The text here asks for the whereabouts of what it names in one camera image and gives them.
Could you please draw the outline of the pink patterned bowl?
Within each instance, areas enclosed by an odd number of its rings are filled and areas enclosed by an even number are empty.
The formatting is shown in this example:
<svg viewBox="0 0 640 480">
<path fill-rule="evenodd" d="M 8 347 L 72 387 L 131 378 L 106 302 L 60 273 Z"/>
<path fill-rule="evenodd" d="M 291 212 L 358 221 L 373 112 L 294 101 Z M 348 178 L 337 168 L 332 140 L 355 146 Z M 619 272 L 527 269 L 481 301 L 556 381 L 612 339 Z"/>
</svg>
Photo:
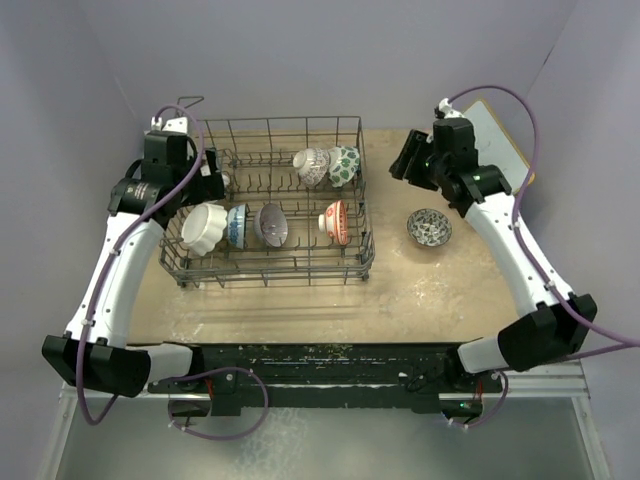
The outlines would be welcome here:
<svg viewBox="0 0 640 480">
<path fill-rule="evenodd" d="M 416 243 L 426 247 L 442 246 L 452 236 L 452 225 L 448 217 L 430 208 L 414 211 L 407 220 L 406 229 Z"/>
</svg>

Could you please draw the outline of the blue floral white bowl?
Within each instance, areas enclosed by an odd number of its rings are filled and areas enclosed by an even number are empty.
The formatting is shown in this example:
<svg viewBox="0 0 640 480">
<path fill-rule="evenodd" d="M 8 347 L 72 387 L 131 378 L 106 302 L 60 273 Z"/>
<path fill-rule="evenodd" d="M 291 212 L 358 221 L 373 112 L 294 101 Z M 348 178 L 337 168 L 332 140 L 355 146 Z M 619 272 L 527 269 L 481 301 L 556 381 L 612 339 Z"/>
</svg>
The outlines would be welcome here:
<svg viewBox="0 0 640 480">
<path fill-rule="evenodd" d="M 230 208 L 227 215 L 227 240 L 237 249 L 245 247 L 248 206 L 236 205 Z"/>
</svg>

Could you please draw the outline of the orange red patterned bowl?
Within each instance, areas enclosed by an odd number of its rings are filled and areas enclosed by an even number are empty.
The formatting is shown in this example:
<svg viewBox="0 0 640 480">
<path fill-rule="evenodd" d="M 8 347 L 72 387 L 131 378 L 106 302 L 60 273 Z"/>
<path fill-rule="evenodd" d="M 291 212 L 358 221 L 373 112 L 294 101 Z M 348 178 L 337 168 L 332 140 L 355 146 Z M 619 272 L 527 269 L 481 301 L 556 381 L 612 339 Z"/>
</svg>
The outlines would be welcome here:
<svg viewBox="0 0 640 480">
<path fill-rule="evenodd" d="M 348 219 L 343 200 L 334 201 L 325 209 L 318 217 L 318 227 L 339 245 L 348 243 Z"/>
</svg>

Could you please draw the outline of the purple striped bowl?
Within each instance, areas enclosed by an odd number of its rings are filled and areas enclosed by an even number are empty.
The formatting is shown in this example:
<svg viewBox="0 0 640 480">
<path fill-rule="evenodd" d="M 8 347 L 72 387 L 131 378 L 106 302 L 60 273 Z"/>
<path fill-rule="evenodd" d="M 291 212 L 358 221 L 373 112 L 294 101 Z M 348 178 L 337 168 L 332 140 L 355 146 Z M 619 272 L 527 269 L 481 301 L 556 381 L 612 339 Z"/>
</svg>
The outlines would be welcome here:
<svg viewBox="0 0 640 480">
<path fill-rule="evenodd" d="M 269 248 L 280 248 L 288 237 L 286 216 L 278 205 L 265 204 L 254 216 L 253 230 L 263 245 Z"/>
</svg>

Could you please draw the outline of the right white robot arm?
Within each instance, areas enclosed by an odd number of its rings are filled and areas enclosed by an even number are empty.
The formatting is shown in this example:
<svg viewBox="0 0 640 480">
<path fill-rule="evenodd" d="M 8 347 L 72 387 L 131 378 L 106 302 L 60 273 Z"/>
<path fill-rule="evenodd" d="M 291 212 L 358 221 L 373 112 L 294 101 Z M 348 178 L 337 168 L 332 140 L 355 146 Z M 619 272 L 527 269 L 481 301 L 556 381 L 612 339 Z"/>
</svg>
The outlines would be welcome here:
<svg viewBox="0 0 640 480">
<path fill-rule="evenodd" d="M 484 240 L 516 305 L 518 318 L 493 337 L 461 344 L 445 366 L 446 383 L 467 391 L 480 373 L 526 371 L 577 353 L 597 306 L 577 295 L 541 253 L 502 171 L 482 165 L 472 123 L 438 119 L 431 133 L 412 130 L 389 169 L 393 178 L 438 191 Z"/>
</svg>

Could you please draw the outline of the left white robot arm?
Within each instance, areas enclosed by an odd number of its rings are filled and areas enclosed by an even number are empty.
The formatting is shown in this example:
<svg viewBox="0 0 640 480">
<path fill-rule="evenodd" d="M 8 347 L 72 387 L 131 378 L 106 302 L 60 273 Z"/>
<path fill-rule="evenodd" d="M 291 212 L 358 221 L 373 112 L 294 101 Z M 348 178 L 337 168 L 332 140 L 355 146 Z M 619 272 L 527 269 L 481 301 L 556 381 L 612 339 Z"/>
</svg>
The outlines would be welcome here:
<svg viewBox="0 0 640 480">
<path fill-rule="evenodd" d="M 182 207 L 224 196 L 216 149 L 203 149 L 202 164 L 188 184 L 199 148 L 183 133 L 146 134 L 144 155 L 113 187 L 105 241 L 96 270 L 78 308 L 60 336 L 46 336 L 42 355 L 69 385 L 83 378 L 87 389 L 133 398 L 150 382 L 170 377 L 184 392 L 202 387 L 204 365 L 190 347 L 165 344 L 127 348 L 131 314 L 151 253 Z M 152 213 L 139 217 L 175 186 L 180 191 Z"/>
</svg>

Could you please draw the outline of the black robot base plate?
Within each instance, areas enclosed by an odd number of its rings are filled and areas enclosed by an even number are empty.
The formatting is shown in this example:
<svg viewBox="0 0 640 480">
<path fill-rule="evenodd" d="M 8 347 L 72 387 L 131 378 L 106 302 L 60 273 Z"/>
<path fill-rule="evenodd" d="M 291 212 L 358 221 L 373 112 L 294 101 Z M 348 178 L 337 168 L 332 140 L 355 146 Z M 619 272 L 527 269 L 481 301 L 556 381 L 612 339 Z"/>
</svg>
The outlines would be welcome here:
<svg viewBox="0 0 640 480">
<path fill-rule="evenodd" d="M 244 408 L 408 409 L 479 413 L 479 393 L 503 386 L 489 373 L 462 374 L 454 343 L 194 344 L 189 380 L 150 384 L 154 394 L 212 401 L 211 414 Z"/>
</svg>

